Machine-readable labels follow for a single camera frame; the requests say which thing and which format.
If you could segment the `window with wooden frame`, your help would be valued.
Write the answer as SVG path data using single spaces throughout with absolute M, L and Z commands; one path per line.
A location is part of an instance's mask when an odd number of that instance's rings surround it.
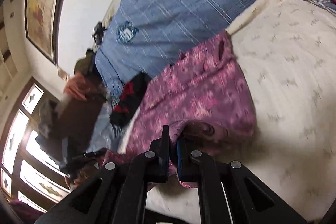
M 59 166 L 37 142 L 38 108 L 55 97 L 30 78 L 10 110 L 1 136 L 1 194 L 45 212 L 70 191 Z

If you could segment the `purple pink floral garment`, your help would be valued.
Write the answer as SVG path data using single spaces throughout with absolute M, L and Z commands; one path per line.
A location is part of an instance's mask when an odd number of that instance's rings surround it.
M 255 107 L 226 31 L 181 53 L 150 81 L 125 153 L 107 151 L 104 162 L 131 162 L 161 137 L 163 126 L 171 148 L 184 136 L 211 156 L 254 135 Z

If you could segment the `cream patterned blanket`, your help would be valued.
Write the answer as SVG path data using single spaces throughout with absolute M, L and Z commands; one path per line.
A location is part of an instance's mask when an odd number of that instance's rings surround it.
M 257 0 L 224 31 L 256 130 L 213 157 L 242 162 L 305 220 L 321 219 L 335 199 L 335 14 L 303 0 Z

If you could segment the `orange crumpled cloth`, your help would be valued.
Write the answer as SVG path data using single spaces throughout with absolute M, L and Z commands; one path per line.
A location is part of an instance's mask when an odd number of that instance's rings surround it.
M 104 93 L 99 89 L 102 80 L 96 75 L 83 75 L 76 73 L 66 83 L 63 93 L 78 100 L 91 101 L 96 98 L 105 98 Z

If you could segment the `black and red sock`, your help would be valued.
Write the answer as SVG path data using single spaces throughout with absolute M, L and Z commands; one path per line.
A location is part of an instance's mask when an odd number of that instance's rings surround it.
M 119 103 L 113 108 L 109 118 L 111 125 L 124 127 L 130 122 L 141 104 L 150 81 L 151 77 L 141 72 L 124 85 Z

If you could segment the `blue plaid pillow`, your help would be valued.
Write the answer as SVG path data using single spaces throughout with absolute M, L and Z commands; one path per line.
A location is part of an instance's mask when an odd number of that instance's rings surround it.
M 212 38 L 256 0 L 121 0 L 96 53 L 108 92 L 119 97 L 138 73 L 150 77 Z

